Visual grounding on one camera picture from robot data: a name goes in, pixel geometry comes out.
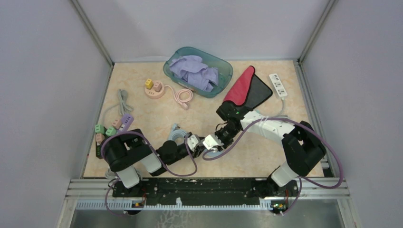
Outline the blue round power socket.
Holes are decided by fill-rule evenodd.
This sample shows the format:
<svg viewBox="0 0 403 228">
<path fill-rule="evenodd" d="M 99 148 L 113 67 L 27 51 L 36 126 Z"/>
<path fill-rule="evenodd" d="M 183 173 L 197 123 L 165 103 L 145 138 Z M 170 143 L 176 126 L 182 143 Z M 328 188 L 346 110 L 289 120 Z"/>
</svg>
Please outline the blue round power socket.
<svg viewBox="0 0 403 228">
<path fill-rule="evenodd" d="M 221 150 L 221 151 L 219 151 L 219 150 L 212 150 L 211 152 L 208 152 L 208 153 L 206 154 L 206 156 L 207 156 L 208 158 L 215 158 L 215 157 L 217 157 L 217 156 L 223 154 L 224 152 L 225 152 L 225 150 Z"/>
</svg>

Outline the white power strip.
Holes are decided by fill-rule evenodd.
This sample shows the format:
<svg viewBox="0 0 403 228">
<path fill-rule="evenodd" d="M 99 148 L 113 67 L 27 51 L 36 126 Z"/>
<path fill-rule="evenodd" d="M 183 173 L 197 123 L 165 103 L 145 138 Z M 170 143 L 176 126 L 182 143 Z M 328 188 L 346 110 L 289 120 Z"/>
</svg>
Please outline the white power strip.
<svg viewBox="0 0 403 228">
<path fill-rule="evenodd" d="M 282 81 L 280 80 L 280 77 L 278 74 L 270 74 L 269 75 L 269 79 L 272 82 L 273 86 L 274 86 L 274 90 L 277 93 L 277 96 L 284 100 L 287 97 L 287 92 L 285 90 L 285 87 L 282 83 Z"/>
</svg>

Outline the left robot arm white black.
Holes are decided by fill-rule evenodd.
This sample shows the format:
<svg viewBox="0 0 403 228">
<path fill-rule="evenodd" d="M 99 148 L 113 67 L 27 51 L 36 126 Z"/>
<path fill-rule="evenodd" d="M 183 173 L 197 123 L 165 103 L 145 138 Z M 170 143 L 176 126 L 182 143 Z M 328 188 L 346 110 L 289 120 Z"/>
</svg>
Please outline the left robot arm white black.
<svg viewBox="0 0 403 228">
<path fill-rule="evenodd" d="M 159 149 L 154 149 L 140 129 L 120 132 L 108 136 L 96 143 L 96 156 L 104 159 L 111 172 L 115 173 L 130 196 L 138 196 L 142 192 L 141 178 L 134 164 L 140 162 L 152 176 L 167 171 L 171 165 L 187 156 L 191 159 L 199 157 L 206 149 L 202 144 L 203 137 L 192 133 L 185 134 L 183 143 L 167 140 Z"/>
</svg>

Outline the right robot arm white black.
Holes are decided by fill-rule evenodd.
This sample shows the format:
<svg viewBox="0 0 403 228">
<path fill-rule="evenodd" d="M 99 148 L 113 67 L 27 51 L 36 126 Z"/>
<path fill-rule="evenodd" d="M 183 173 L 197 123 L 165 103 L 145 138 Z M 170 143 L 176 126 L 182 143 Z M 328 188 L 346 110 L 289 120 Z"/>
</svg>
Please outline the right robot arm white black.
<svg viewBox="0 0 403 228">
<path fill-rule="evenodd" d="M 255 133 L 277 142 L 283 147 L 286 161 L 276 168 L 268 179 L 268 191 L 281 195 L 291 180 L 307 176 L 326 155 L 326 149 L 311 125 L 282 117 L 267 117 L 245 106 L 225 101 L 217 109 L 218 116 L 227 124 L 213 135 L 213 148 L 227 154 L 245 133 Z"/>
</svg>

